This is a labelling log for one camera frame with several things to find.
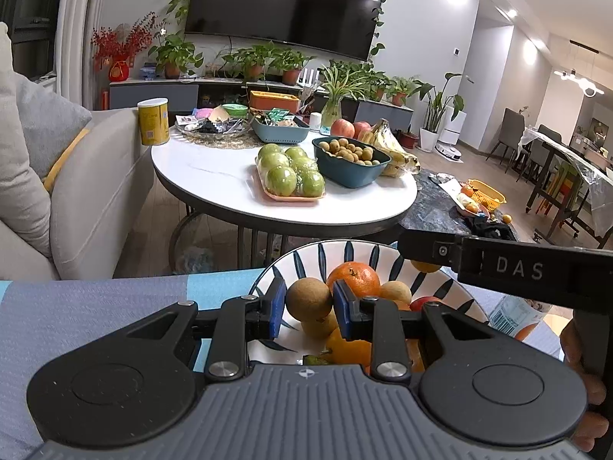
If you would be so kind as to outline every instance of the television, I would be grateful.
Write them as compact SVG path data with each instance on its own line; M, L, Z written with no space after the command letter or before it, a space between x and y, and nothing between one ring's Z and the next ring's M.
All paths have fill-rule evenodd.
M270 39L366 60L381 0L191 0L186 32Z

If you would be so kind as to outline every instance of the white lid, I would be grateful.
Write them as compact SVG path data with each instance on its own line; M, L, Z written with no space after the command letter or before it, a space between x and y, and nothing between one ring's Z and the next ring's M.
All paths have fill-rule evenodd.
M149 99L136 104L136 107L158 107L168 103L168 99Z

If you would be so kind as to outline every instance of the yellow canister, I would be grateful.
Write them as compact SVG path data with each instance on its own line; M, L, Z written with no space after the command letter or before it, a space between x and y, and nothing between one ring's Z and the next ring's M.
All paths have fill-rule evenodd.
M168 99L143 100L139 108L140 139L143 145L162 145L170 139Z

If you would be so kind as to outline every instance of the white plant pot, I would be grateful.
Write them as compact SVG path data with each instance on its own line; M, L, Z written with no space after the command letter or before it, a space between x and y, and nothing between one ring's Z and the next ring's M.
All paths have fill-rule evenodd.
M419 149L423 152L432 152L438 141L438 133L419 128Z

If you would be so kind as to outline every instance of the light blue stripe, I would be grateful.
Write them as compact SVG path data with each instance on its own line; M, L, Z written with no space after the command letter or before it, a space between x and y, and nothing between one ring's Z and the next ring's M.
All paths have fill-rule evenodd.
M249 294L251 287L263 271L239 270L190 274L187 299L196 301L199 310L219 308L226 299ZM210 339L202 339L202 347L194 365L195 371L203 371L210 345Z
M11 284L10 280L0 280L0 302L2 302L2 298L4 297L4 293L8 286Z

